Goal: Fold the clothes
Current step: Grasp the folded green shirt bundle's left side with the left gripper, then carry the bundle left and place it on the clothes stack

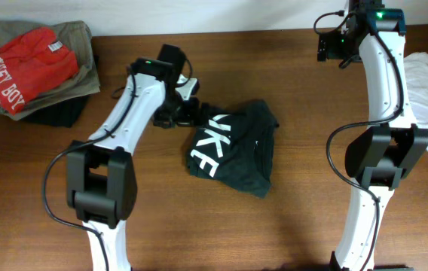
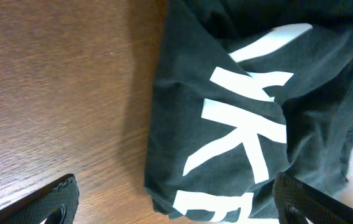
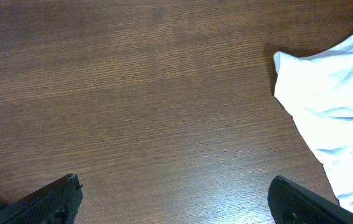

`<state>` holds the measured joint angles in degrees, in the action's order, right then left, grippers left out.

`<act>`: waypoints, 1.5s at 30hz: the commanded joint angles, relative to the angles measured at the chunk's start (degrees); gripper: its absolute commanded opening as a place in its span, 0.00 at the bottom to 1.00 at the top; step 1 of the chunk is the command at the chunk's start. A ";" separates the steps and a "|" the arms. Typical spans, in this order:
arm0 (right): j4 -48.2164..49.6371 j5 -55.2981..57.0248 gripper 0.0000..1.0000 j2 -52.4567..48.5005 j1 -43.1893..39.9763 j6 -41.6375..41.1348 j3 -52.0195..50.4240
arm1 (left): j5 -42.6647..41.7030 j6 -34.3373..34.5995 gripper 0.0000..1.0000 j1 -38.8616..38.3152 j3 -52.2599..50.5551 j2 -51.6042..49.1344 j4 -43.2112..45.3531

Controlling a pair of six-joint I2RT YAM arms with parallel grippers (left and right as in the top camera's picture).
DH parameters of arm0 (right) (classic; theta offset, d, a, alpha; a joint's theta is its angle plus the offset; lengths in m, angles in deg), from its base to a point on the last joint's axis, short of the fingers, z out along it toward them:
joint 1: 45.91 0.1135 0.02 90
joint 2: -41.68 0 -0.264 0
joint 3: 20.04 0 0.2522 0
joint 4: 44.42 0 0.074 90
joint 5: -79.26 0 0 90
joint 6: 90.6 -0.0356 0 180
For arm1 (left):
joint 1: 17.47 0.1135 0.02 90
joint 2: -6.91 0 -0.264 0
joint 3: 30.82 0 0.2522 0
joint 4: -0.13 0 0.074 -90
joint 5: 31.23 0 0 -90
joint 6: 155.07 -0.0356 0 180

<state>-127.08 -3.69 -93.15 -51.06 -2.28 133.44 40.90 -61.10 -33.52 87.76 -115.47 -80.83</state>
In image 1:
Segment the dark green Nike t-shirt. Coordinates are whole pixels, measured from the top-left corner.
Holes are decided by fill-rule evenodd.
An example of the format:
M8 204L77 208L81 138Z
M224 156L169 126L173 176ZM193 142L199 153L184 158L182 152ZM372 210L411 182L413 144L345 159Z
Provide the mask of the dark green Nike t-shirt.
M185 155L189 174L264 199L271 189L279 127L266 101L247 102L234 111L208 107L202 121Z

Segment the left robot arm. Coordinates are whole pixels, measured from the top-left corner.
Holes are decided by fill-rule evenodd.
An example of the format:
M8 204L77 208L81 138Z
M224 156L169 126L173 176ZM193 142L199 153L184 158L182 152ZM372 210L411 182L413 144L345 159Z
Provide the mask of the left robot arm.
M177 46L165 44L155 59L128 68L122 94L102 126L86 142L73 141L66 155L67 204L87 231L94 270L130 270L126 223L137 197L133 165L148 124L169 129L201 122L199 82L184 76L190 65Z

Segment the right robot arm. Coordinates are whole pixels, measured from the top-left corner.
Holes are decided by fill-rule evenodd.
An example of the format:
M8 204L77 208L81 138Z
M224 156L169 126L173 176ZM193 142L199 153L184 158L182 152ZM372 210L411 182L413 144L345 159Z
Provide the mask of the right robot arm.
M374 252L388 202L428 147L408 97L404 69L406 24L399 8L381 1L348 0L342 22L318 32L317 59L362 63L368 120L334 130L327 139L333 172L351 186L344 232L331 253L330 270L373 270Z

